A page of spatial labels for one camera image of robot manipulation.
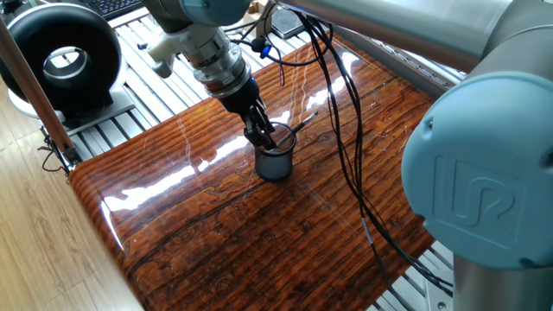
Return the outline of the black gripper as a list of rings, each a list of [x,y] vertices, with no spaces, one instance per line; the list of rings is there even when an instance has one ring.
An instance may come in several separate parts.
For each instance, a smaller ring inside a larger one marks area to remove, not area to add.
[[[250,77],[236,92],[223,95],[218,101],[227,111],[244,116],[244,135],[254,146],[275,147],[276,143],[271,136],[275,128],[265,114],[266,106],[259,93],[256,80]]]

